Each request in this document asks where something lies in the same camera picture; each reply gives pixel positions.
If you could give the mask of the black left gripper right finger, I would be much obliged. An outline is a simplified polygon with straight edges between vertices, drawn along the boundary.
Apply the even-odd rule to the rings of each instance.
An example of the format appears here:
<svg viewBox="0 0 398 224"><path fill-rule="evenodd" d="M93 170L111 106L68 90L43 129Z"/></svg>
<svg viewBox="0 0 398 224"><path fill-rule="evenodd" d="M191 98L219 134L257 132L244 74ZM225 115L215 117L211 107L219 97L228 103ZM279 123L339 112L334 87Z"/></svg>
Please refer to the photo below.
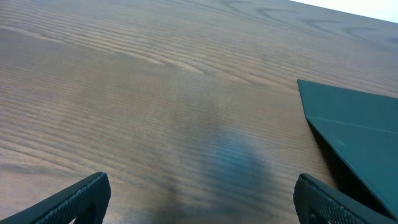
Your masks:
<svg viewBox="0 0 398 224"><path fill-rule="evenodd" d="M300 174L293 201L301 224L397 224L309 174Z"/></svg>

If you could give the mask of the dark green gift box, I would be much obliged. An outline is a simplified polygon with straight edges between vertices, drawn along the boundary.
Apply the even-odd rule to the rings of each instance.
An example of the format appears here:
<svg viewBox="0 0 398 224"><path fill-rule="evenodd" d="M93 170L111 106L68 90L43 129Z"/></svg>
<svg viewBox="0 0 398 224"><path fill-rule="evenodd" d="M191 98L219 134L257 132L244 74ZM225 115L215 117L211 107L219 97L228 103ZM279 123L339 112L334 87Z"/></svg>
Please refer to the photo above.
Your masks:
<svg viewBox="0 0 398 224"><path fill-rule="evenodd" d="M297 83L305 119L338 189L397 219L397 99Z"/></svg>

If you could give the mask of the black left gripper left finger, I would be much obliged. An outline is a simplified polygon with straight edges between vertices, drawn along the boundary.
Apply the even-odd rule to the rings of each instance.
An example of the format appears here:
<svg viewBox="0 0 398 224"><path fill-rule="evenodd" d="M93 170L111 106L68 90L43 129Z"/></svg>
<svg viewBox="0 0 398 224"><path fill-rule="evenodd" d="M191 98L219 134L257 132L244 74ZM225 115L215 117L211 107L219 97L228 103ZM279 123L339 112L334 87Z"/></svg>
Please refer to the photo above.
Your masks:
<svg viewBox="0 0 398 224"><path fill-rule="evenodd" d="M102 224L110 197L107 174L96 172L1 224Z"/></svg>

